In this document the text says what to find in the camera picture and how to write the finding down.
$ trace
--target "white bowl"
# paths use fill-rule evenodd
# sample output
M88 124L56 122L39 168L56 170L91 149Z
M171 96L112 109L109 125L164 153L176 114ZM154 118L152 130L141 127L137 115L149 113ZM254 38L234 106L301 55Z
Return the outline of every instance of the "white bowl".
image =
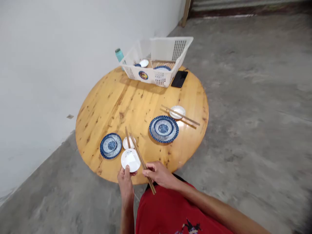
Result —
M139 62L139 64L141 65L141 67L147 67L149 61L147 59L143 59L142 61Z
M125 150L121 155L121 165L123 166L124 169L126 169L126 166L129 165L130 172L136 172L141 165L136 150L134 149Z
M132 139L129 138L129 141L130 141L130 148L134 149L134 144L133 144ZM125 137L124 140L123 140L123 147L124 147L125 150L129 149L127 137Z
M185 115L185 109L182 107L182 106L173 106L171 107L172 110L174 110L175 112L178 112L182 115ZM173 112L169 112L170 113L170 116L174 119L182 119L182 116L176 114L176 113L173 113Z

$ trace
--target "person's left hand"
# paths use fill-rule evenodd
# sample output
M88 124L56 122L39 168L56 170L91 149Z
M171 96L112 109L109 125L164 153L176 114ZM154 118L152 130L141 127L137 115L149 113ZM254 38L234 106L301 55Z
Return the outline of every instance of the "person's left hand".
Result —
M130 173L130 167L129 165L127 165L126 169L121 166L120 171L117 175L121 193L121 200L124 204L127 204L128 202L133 202L134 200L134 190L131 176L134 176L136 174L137 172Z

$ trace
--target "finger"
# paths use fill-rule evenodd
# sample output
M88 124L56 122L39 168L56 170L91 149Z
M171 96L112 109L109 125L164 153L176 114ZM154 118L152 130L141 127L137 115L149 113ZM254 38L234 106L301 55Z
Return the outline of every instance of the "finger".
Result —
M124 170L124 178L125 179L130 178L130 167L129 167L129 165L127 165L126 169Z
M137 174L137 171L136 172L131 172L130 176L135 176L136 174Z
M120 170L119 170L119 172L118 172L118 175L117 175L117 177L123 177L124 176L124 168L123 168L123 166L121 166L121 168L120 168Z
M143 175L148 176L152 179L154 179L156 176L156 172L152 172L151 170L143 170L142 173Z
M155 169L156 163L158 163L158 161L148 162L146 163L146 166Z

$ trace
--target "blue and white plate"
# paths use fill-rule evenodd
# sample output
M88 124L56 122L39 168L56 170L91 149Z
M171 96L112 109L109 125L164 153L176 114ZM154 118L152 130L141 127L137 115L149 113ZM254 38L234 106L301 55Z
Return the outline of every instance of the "blue and white plate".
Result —
M106 159L113 159L120 153L122 145L123 142L121 141L121 138L118 134L109 133L103 138L101 142L101 155Z
M152 120L149 125L150 135L158 142L170 143L179 133L176 121L170 116L161 115Z

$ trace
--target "round wooden table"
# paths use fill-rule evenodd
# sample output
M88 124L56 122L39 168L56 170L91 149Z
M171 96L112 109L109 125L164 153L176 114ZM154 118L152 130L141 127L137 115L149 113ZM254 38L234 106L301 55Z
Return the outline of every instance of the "round wooden table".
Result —
M159 115L180 105L186 116L200 123L191 125L178 120L179 134L168 144L159 143L149 133L149 124ZM105 75L92 88L81 106L76 121L76 142L84 162L100 177L117 183L121 154L111 160L100 153L100 143L108 133L117 133L123 140L125 126L136 138L144 162L161 161L171 172L182 167L200 145L208 124L208 101L199 79L189 71L182 88L163 88L154 84L130 80L121 67ZM132 177L133 184L147 183L142 174Z

